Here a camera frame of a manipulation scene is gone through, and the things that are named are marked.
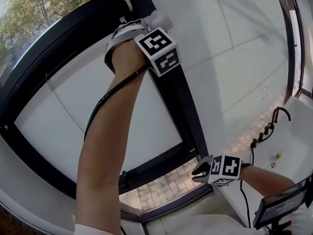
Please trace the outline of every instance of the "hand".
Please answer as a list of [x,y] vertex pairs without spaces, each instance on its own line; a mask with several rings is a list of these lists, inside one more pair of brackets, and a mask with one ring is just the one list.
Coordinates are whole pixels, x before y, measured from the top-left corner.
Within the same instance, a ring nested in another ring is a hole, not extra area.
[[127,77],[148,64],[149,60],[134,40],[121,43],[113,51],[112,63],[116,76]]

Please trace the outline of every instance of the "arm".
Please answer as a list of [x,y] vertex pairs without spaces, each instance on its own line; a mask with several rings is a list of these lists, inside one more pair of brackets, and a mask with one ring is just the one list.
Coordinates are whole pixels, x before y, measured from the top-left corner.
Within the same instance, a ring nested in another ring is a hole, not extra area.
[[294,185],[289,178],[254,166],[243,168],[239,179],[246,181],[264,197],[280,193]]
[[[134,41],[113,53],[114,87],[146,63]],[[98,111],[78,166],[76,223],[120,234],[118,178],[124,162],[134,103],[144,73],[116,92]]]

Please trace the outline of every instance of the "floor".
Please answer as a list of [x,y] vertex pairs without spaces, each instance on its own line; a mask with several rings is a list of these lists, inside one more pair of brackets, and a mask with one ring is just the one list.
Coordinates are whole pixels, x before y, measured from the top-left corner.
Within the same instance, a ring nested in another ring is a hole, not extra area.
[[[271,121],[273,110],[277,106],[283,106],[284,97],[279,95],[272,105],[257,118],[250,127],[243,132],[223,153],[236,154],[243,152],[254,138]],[[139,212],[146,212],[165,205],[176,198],[194,190],[200,185],[192,181],[191,172],[197,164],[194,158],[177,169],[137,189],[120,195],[120,201],[126,205],[138,209]]]
[[194,158],[166,175],[120,195],[120,201],[144,212],[183,196],[200,185],[191,179],[196,164]]

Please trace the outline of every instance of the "black frame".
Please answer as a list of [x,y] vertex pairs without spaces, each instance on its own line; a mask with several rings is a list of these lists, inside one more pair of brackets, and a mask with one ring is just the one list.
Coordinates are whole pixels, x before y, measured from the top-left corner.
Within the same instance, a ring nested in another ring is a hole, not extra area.
[[[37,152],[18,130],[14,121],[49,78],[79,53],[113,33],[120,25],[121,17],[125,17],[129,22],[146,17],[155,10],[151,0],[130,1],[135,5],[132,11],[124,0],[91,0],[77,8],[37,40],[9,74],[4,86],[0,87],[0,134],[27,166],[73,199],[76,197],[76,184]],[[110,24],[104,26],[103,18],[110,18]],[[197,110],[181,66],[161,78],[153,72],[150,72],[150,76],[182,142],[121,175],[120,194],[165,175],[197,155],[208,155]],[[122,210],[121,216],[131,221],[144,221],[145,216],[149,219],[160,216],[196,201],[212,191],[209,185],[201,186],[179,198],[179,201],[147,212],[149,214],[137,215]]]

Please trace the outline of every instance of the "forearm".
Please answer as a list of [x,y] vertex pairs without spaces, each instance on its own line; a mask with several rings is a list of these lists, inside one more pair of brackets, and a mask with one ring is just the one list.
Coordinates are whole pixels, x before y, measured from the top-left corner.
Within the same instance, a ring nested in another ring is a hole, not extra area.
[[[117,184],[123,165],[134,103],[144,74],[116,92],[100,108],[86,136],[78,177],[91,186]],[[111,88],[125,77],[116,76]]]
[[294,185],[287,177],[254,166],[243,168],[239,179],[246,181],[264,197],[280,193]]

